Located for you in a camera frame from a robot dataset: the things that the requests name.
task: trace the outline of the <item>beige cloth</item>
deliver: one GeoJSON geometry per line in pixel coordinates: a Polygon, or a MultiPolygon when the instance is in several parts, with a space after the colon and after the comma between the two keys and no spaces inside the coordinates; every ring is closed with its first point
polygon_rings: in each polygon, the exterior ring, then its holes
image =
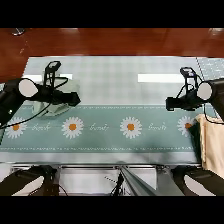
{"type": "MultiPolygon", "coordinates": [[[[223,123],[222,119],[207,117],[223,123]]],[[[202,167],[224,178],[224,125],[208,122],[204,114],[199,114],[196,120],[200,123],[202,167]]]]}

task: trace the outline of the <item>white circular joint cover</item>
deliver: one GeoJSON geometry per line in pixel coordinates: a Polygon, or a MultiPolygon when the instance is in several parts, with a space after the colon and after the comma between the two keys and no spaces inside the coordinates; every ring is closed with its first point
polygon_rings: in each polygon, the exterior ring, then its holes
{"type": "Polygon", "coordinates": [[[22,79],[19,83],[19,91],[25,97],[32,97],[38,92],[38,89],[30,79],[22,79]]]}
{"type": "Polygon", "coordinates": [[[208,100],[212,95],[212,87],[207,83],[203,82],[198,87],[197,96],[203,100],[208,100]]]}

